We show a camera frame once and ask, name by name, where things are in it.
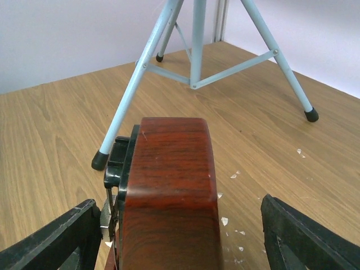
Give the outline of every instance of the wood grain surface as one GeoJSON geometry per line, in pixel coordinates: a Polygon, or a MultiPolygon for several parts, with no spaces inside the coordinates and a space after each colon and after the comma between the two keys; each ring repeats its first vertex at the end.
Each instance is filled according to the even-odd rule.
{"type": "MultiPolygon", "coordinates": [[[[202,78],[253,56],[224,42],[207,45],[202,78]]],[[[185,51],[157,65],[190,70],[185,51]]],[[[87,198],[102,206],[104,173],[90,164],[133,70],[131,63],[0,95],[0,249],[87,198]]],[[[196,91],[146,73],[121,126],[119,134],[130,136],[143,117],[206,120],[223,194],[219,217],[228,218],[220,224],[225,269],[269,269],[260,214],[266,193],[360,245],[360,101],[296,76],[319,112],[316,123],[267,61],[196,91]]],[[[108,253],[102,244],[97,270],[108,253]]]]}
{"type": "Polygon", "coordinates": [[[121,269],[223,269],[206,121],[144,118],[129,174],[121,269]]]}

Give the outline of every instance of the white paint chip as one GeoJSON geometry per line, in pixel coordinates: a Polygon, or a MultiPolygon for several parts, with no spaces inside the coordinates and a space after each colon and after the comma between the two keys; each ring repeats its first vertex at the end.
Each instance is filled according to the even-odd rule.
{"type": "Polygon", "coordinates": [[[235,232],[241,233],[242,235],[245,235],[244,231],[239,232],[238,230],[235,230],[235,232]]]}
{"type": "Polygon", "coordinates": [[[226,226],[227,223],[229,223],[229,219],[228,219],[228,218],[225,218],[225,217],[222,217],[222,218],[221,218],[221,222],[223,223],[224,226],[226,226]]]}
{"type": "Polygon", "coordinates": [[[298,151],[298,154],[299,154],[303,159],[306,158],[306,156],[304,156],[304,155],[302,154],[302,150],[301,150],[301,149],[298,149],[297,151],[298,151]]]}

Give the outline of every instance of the black plastic part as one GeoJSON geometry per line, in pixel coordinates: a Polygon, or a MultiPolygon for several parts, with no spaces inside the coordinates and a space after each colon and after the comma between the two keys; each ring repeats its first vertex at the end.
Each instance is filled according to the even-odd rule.
{"type": "Polygon", "coordinates": [[[91,168],[94,170],[104,170],[108,158],[108,154],[103,154],[100,151],[97,151],[91,161],[91,168]]]}
{"type": "Polygon", "coordinates": [[[266,195],[261,212],[265,249],[271,269],[360,269],[359,246],[278,198],[266,195]]]}
{"type": "Polygon", "coordinates": [[[0,268],[94,269],[101,237],[100,209],[86,200],[2,251],[0,268]]]}
{"type": "Polygon", "coordinates": [[[164,59],[164,56],[159,56],[159,54],[156,55],[157,62],[161,63],[164,59]]]}
{"type": "Polygon", "coordinates": [[[111,149],[109,160],[105,170],[103,183],[105,188],[118,187],[120,185],[121,171],[127,154],[130,138],[117,137],[111,149]]]}
{"type": "Polygon", "coordinates": [[[316,122],[317,120],[319,120],[319,114],[317,113],[317,111],[315,110],[314,107],[309,112],[305,111],[305,116],[306,116],[306,119],[308,119],[309,122],[316,122]]]}
{"type": "Polygon", "coordinates": [[[128,146],[128,149],[126,152],[124,164],[123,164],[121,171],[119,170],[119,173],[121,175],[120,183],[119,183],[119,192],[118,192],[118,204],[119,204],[118,209],[120,211],[120,214],[124,211],[125,198],[126,198],[126,194],[128,191],[130,168],[131,168],[131,163],[133,160],[133,155],[134,155],[137,136],[139,134],[139,129],[140,129],[139,125],[134,125],[133,131],[131,132],[131,137],[129,140],[129,146],[128,146]]]}

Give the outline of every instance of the black rubber foot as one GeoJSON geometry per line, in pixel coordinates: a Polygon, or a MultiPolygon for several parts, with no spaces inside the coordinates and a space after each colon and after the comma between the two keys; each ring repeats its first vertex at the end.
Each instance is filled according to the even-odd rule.
{"type": "Polygon", "coordinates": [[[157,62],[161,63],[163,61],[163,59],[164,59],[164,56],[160,57],[159,54],[156,55],[157,62]]]}
{"type": "Polygon", "coordinates": [[[316,122],[317,120],[319,120],[319,114],[314,109],[314,107],[310,112],[305,112],[305,115],[309,122],[316,122]]]}
{"type": "Polygon", "coordinates": [[[94,170],[104,170],[108,158],[108,154],[105,155],[97,151],[94,158],[92,159],[91,168],[93,168],[94,170]]]}

